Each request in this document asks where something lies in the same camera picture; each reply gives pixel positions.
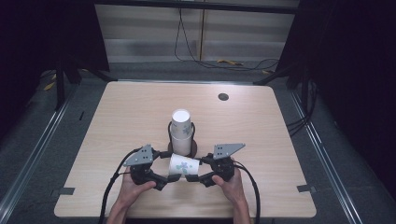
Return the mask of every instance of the power cable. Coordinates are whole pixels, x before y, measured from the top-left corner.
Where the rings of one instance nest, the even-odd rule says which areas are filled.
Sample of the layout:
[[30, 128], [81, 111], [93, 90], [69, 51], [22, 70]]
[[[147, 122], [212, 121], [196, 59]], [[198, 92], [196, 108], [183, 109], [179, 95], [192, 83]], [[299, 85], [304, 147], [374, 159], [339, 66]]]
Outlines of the power cable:
[[259, 193], [259, 188], [257, 187], [256, 181], [254, 181], [253, 175], [248, 171], [248, 169], [239, 161], [236, 161], [235, 163], [238, 163], [239, 165], [234, 165], [234, 167], [241, 169], [245, 171], [250, 178], [251, 184], [254, 188], [254, 193], [256, 195], [256, 218], [255, 218], [255, 224], [260, 224], [260, 212], [262, 210], [261, 206], [261, 201], [260, 201], [260, 193]]
[[110, 178], [110, 182], [107, 185], [107, 188], [105, 190], [105, 193], [103, 195], [103, 200], [102, 200], [102, 208], [100, 211], [100, 216], [99, 216], [99, 221], [98, 224], [103, 224], [104, 220], [105, 220], [105, 211], [106, 211], [106, 204], [107, 204], [107, 197], [108, 197], [108, 193], [110, 192], [111, 188], [113, 187], [114, 182], [116, 181], [116, 179], [120, 176], [120, 175], [124, 175], [126, 173], [121, 173], [119, 174], [120, 168], [121, 166], [125, 163], [125, 161], [134, 153], [136, 153], [140, 148], [134, 149], [131, 152], [129, 152], [121, 161], [119, 167], [117, 167], [116, 172], [114, 173], [114, 175]]
[[[178, 21], [178, 27], [177, 27], [177, 37], [176, 37], [176, 43], [175, 43], [175, 50], [174, 50], [174, 53], [175, 53], [175, 57], [176, 57], [178, 60], [182, 61], [182, 62], [195, 62], [195, 63], [197, 63], [197, 64], [199, 64], [199, 65], [201, 65], [202, 67], [205, 67], [205, 68], [221, 68], [221, 69], [226, 69], [226, 70], [231, 70], [231, 71], [245, 72], [245, 71], [252, 71], [252, 70], [264, 70], [264, 69], [269, 69], [269, 68], [274, 67], [275, 65], [277, 65], [277, 63], [278, 63], [278, 61], [279, 61], [279, 59], [264, 59], [264, 60], [261, 60], [255, 67], [252, 67], [252, 68], [248, 68], [248, 67], [225, 67], [225, 66], [218, 66], [218, 65], [211, 64], [211, 63], [205, 63], [205, 62], [202, 62], [202, 61], [198, 61], [198, 60], [196, 60], [196, 59], [194, 58], [194, 56], [193, 56], [193, 54], [192, 54], [192, 52], [191, 52], [191, 49], [190, 49], [190, 44], [189, 44], [189, 40], [188, 40], [188, 38], [187, 38], [186, 29], [184, 28], [184, 22], [183, 22], [183, 18], [182, 18], [182, 14], [181, 14], [181, 8], [178, 9], [178, 15], [179, 15], [179, 21]], [[189, 54], [190, 54], [192, 60], [183, 60], [183, 59], [180, 59], [180, 58], [177, 56], [177, 43], [178, 43], [179, 34], [180, 34], [180, 26], [181, 26], [181, 29], [182, 29], [182, 31], [183, 31], [184, 38], [185, 38], [185, 40], [186, 40], [187, 49], [188, 49], [188, 51], [189, 51]], [[272, 64], [269, 65], [269, 66], [259, 68], [259, 66], [260, 66], [262, 63], [264, 63], [264, 62], [270, 62], [270, 61], [275, 61], [275, 62], [272, 63]]]
[[318, 88], [312, 80], [311, 80], [310, 84], [311, 84], [311, 90], [310, 90], [311, 108], [305, 114], [305, 116], [303, 118], [298, 119], [298, 120], [294, 121], [293, 123], [287, 124], [289, 133], [290, 133], [290, 137], [293, 137], [295, 134], [297, 134], [297, 132], [299, 132], [309, 122], [309, 120], [311, 120], [312, 114], [314, 113], [314, 109], [315, 109], [315, 105], [316, 105], [316, 101], [317, 101], [317, 97], [318, 97]]

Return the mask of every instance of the upside-down cup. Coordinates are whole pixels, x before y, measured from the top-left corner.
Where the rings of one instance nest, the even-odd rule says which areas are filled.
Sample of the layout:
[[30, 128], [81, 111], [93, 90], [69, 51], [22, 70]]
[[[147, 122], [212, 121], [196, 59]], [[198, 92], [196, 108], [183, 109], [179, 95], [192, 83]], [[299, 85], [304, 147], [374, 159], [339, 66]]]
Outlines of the upside-down cup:
[[186, 139], [191, 136], [191, 116], [186, 109], [177, 109], [172, 114], [171, 134], [176, 139]]

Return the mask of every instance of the gray floor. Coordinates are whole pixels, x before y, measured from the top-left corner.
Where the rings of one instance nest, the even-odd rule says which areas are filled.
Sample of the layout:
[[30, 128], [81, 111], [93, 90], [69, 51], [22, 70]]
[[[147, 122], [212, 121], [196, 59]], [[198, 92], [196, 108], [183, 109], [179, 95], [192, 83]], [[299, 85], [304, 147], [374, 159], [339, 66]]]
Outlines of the gray floor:
[[[256, 62], [245, 63], [254, 66]], [[260, 80], [265, 75], [260, 70], [234, 72], [223, 69], [208, 69], [196, 63], [112, 63], [110, 76], [140, 80], [186, 80], [186, 81], [231, 81]], [[82, 82], [70, 101], [61, 122], [16, 204], [8, 223], [97, 223], [98, 218], [58, 218], [53, 214], [57, 196], [56, 189], [64, 182], [77, 156], [78, 149], [88, 130], [94, 111], [100, 101], [106, 83], [87, 72], [81, 72]], [[286, 88], [286, 77], [271, 82], [276, 99], [285, 119], [291, 123], [299, 119], [296, 106]], [[27, 106], [18, 124], [1, 141], [0, 151], [0, 196], [3, 199], [22, 166], [27, 161], [40, 135], [54, 113], [56, 90], [43, 91], [48, 83], [43, 78], [35, 96]], [[396, 223], [396, 204], [378, 181], [343, 133], [336, 128], [326, 105], [320, 96], [313, 114], [313, 123], [332, 159], [346, 191], [356, 206], [361, 223]], [[340, 204], [328, 175], [323, 168], [312, 141], [305, 129], [292, 138], [306, 181], [315, 187], [313, 193], [317, 215], [312, 218], [264, 218], [262, 223], [352, 223]], [[164, 222], [194, 223], [191, 220], [135, 220], [134, 223]]]

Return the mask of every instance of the round hole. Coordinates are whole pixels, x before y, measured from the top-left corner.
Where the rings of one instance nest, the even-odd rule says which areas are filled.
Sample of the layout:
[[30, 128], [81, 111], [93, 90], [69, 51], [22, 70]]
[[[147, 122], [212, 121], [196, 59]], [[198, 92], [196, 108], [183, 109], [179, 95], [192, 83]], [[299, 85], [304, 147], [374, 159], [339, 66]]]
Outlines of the round hole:
[[227, 101], [230, 97], [226, 93], [220, 93], [219, 94], [219, 99], [221, 101]]

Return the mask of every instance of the wrist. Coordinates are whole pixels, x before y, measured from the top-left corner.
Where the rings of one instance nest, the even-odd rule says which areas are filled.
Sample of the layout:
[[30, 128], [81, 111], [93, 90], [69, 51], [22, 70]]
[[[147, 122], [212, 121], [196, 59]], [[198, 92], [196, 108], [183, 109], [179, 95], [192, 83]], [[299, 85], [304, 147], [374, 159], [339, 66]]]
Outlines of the wrist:
[[248, 201], [245, 198], [233, 201], [232, 204], [235, 209], [245, 209], [248, 207]]
[[131, 207], [131, 204], [123, 202], [122, 200], [116, 200], [113, 206], [115, 206], [119, 211], [127, 212], [129, 207]]
[[242, 189], [235, 191], [228, 199], [233, 206], [248, 204], [245, 192]]
[[107, 224], [122, 224], [126, 218], [129, 207], [119, 201], [113, 204], [107, 218]]

